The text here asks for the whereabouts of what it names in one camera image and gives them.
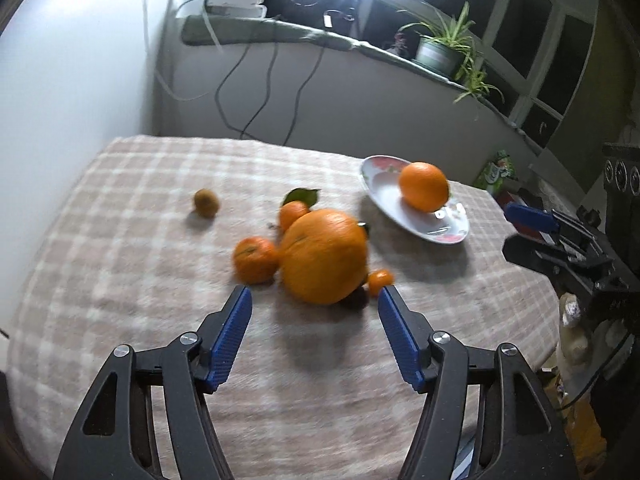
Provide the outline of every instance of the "checkered tablecloth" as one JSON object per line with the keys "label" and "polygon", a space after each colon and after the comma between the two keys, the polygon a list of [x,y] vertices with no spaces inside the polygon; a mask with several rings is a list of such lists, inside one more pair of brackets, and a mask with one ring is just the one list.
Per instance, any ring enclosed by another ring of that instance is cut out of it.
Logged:
{"label": "checkered tablecloth", "polygon": [[[320,188],[317,207],[370,224],[370,268],[391,269],[405,301],[434,328],[482,348],[513,342],[539,366],[556,344],[556,295],[546,278],[504,260],[502,242],[514,229],[494,200],[452,183],[470,234],[456,246],[434,245],[373,205],[359,165],[248,140],[112,142],[52,227],[15,317],[12,407],[36,463],[52,472],[114,346],[164,346],[223,306],[237,283],[235,244],[274,237],[269,224],[295,187]],[[190,214],[203,187],[222,202],[213,224]],[[395,478],[424,397],[402,381],[374,302],[364,310],[309,306],[277,284],[252,293],[254,314],[229,380],[207,396],[236,478]],[[161,390],[154,399],[164,474],[178,478]],[[466,428],[476,410],[474,397]]]}

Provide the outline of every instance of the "green package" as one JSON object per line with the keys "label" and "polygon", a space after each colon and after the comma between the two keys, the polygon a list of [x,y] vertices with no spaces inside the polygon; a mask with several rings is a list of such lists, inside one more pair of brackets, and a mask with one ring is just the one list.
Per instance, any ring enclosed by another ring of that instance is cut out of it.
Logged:
{"label": "green package", "polygon": [[516,171],[513,161],[505,150],[500,150],[495,154],[482,169],[478,178],[473,183],[478,189],[487,190],[492,195],[496,195],[502,188],[505,178],[516,179]]}

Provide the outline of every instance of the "orange on plate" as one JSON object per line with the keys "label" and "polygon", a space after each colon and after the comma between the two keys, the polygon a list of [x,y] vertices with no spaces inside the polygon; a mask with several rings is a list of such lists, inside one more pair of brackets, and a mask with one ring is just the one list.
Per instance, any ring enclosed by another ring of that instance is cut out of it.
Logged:
{"label": "orange on plate", "polygon": [[304,202],[294,200],[280,208],[280,228],[285,233],[293,225],[298,218],[303,217],[309,212],[309,208]]}
{"label": "orange on plate", "polygon": [[276,246],[257,236],[245,238],[236,245],[233,259],[236,275],[246,285],[268,282],[280,265]]}
{"label": "orange on plate", "polygon": [[405,166],[398,178],[402,198],[425,213],[433,213],[449,200],[449,183],[439,168],[426,162]]}
{"label": "orange on plate", "polygon": [[369,287],[369,295],[376,297],[380,294],[382,287],[393,285],[395,277],[386,269],[374,270],[367,278],[367,286]]}
{"label": "orange on plate", "polygon": [[292,295],[309,303],[337,303],[367,275],[367,235],[346,213],[312,211],[282,237],[280,262],[282,283]]}

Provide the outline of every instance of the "black speaker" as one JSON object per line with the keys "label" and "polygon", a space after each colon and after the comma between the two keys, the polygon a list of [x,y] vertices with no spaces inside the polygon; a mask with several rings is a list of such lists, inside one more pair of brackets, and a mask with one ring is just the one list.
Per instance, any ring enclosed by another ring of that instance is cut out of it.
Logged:
{"label": "black speaker", "polygon": [[640,148],[606,143],[604,189],[605,233],[613,250],[640,277]]}

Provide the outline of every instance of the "plate rim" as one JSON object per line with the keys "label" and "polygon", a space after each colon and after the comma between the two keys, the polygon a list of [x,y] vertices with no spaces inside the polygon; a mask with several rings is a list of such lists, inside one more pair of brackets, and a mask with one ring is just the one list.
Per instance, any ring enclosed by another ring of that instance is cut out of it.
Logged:
{"label": "plate rim", "polygon": [[455,242],[444,242],[444,241],[440,241],[440,240],[434,240],[433,236],[434,235],[427,235],[424,233],[421,233],[419,231],[416,231],[415,229],[409,228],[405,225],[402,225],[396,218],[394,218],[393,216],[391,216],[384,207],[382,207],[380,205],[380,203],[378,202],[378,200],[375,198],[375,196],[373,195],[373,193],[370,190],[369,185],[366,183],[365,179],[364,179],[364,175],[362,172],[362,168],[364,167],[364,164],[372,159],[372,158],[378,158],[378,157],[385,157],[385,158],[392,158],[394,160],[399,160],[400,162],[404,162],[406,164],[411,164],[408,160],[404,160],[404,158],[400,158],[398,156],[393,156],[393,155],[370,155],[367,158],[364,158],[362,160],[362,162],[360,163],[360,171],[358,172],[358,177],[360,179],[360,183],[362,184],[362,187],[364,188],[364,191],[367,193],[367,195],[369,196],[369,198],[371,199],[371,201],[376,205],[376,207],[378,209],[380,209],[380,211],[382,211],[387,218],[389,218],[391,221],[393,221],[396,225],[398,225],[399,227],[401,227],[402,229],[404,229],[407,232],[410,232],[411,234],[417,236],[418,238],[421,238],[422,240],[427,240],[428,242],[431,242],[433,244],[438,244],[438,245],[457,245],[459,243],[462,243],[466,237],[469,234],[469,231],[471,231],[471,227],[470,227],[470,223],[469,223],[469,217],[466,214],[466,209],[465,209],[465,218],[466,218],[466,223],[468,225],[467,229],[466,229],[466,234],[458,241]]}

